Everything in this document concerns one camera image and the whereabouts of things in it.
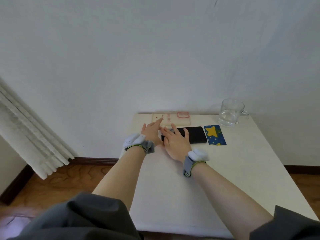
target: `forearm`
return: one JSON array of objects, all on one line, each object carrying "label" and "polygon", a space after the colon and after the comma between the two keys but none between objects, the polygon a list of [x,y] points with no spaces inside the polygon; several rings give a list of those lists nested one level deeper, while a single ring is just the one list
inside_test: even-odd
[{"label": "forearm", "polygon": [[129,211],[145,156],[146,154],[142,147],[133,146],[129,148],[92,193],[120,199]]},{"label": "forearm", "polygon": [[254,199],[206,163],[196,164],[191,173],[236,239],[249,239],[251,231],[273,219]]}]

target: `smartphone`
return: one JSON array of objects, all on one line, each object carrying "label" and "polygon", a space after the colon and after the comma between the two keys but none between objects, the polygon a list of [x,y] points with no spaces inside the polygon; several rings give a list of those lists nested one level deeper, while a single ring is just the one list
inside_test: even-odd
[{"label": "smartphone", "polygon": [[[186,127],[186,129],[189,131],[190,144],[206,143],[208,141],[202,126]],[[184,137],[185,132],[183,128],[178,128],[178,131]]]}]

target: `dark gray sleeve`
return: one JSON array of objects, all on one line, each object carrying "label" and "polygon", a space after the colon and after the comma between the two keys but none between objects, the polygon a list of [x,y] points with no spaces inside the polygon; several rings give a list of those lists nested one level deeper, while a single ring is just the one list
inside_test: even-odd
[{"label": "dark gray sleeve", "polygon": [[320,239],[320,222],[275,206],[274,218],[250,233],[250,240]]},{"label": "dark gray sleeve", "polygon": [[80,193],[30,222],[14,239],[140,239],[121,200]]}]

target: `white curtain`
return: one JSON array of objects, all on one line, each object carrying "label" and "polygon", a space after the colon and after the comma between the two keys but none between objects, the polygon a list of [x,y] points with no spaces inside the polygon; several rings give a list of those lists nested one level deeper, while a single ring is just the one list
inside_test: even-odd
[{"label": "white curtain", "polygon": [[42,179],[74,156],[0,86],[0,134]]}]

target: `water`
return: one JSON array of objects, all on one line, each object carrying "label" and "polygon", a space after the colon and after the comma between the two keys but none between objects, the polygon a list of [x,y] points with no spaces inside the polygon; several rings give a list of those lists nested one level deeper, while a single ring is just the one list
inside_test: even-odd
[{"label": "water", "polygon": [[219,123],[224,126],[233,126],[240,116],[235,110],[226,109],[219,113]]}]

